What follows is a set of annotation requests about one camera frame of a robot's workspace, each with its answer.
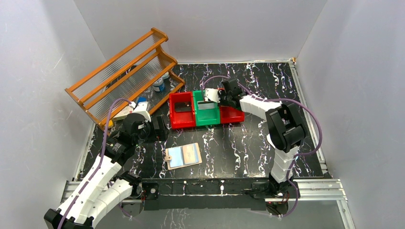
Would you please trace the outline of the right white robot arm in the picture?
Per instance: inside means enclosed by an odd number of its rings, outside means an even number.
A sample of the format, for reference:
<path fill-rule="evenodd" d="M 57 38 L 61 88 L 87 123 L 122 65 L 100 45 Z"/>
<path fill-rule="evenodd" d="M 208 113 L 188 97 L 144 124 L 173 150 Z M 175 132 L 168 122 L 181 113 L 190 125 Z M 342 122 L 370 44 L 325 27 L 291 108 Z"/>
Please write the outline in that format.
<path fill-rule="evenodd" d="M 269 130 L 267 140 L 275 149 L 267 187 L 254 188 L 252 194 L 266 193 L 276 198 L 282 197 L 291 186 L 292 165 L 307 136 L 298 110 L 291 105 L 248 94 L 238 85 L 236 79 L 224 80 L 222 85 L 223 89 L 217 92 L 219 104 L 266 120 Z"/>

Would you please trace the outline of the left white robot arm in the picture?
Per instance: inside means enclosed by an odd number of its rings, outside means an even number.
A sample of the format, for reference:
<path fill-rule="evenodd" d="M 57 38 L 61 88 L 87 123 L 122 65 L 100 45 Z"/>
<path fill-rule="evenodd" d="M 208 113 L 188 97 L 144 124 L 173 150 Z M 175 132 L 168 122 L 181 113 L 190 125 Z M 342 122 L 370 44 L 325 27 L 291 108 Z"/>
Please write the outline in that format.
<path fill-rule="evenodd" d="M 49 209 L 44 221 L 50 229 L 93 229 L 124 199 L 143 194 L 142 179 L 129 171 L 119 175 L 124 164 L 142 144 L 164 141 L 169 130 L 163 117 L 131 113 L 119 129 L 105 133 L 101 152 L 74 192 L 57 208 Z"/>

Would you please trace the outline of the beige leather card holder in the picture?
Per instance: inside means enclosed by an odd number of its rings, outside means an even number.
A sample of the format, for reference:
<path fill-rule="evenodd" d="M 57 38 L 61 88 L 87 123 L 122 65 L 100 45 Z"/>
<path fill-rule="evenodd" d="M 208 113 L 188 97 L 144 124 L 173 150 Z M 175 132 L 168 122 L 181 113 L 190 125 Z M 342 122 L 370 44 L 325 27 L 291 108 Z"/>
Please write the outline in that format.
<path fill-rule="evenodd" d="M 165 149 L 164 161 L 168 170 L 193 166 L 202 163 L 198 143 L 176 146 Z"/>

